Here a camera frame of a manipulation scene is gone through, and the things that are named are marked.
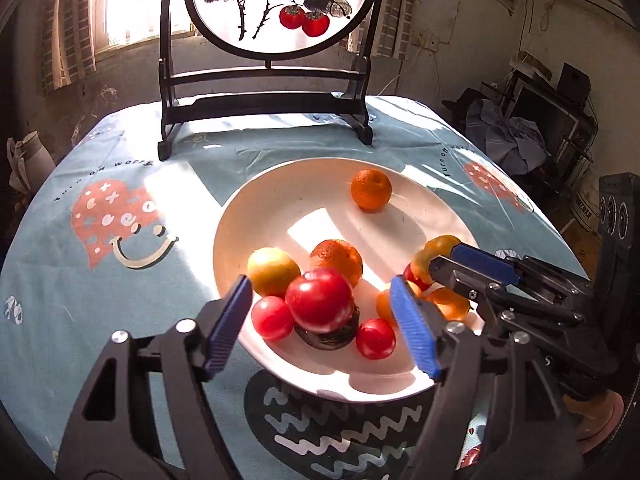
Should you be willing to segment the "right hand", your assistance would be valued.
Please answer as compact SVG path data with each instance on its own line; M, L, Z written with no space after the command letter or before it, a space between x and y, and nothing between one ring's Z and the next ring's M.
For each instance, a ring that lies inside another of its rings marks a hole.
M623 398L612 390L596 394L588 401L563 396L567 413L574 422L575 436L582 454L602 444L614 431L624 414Z

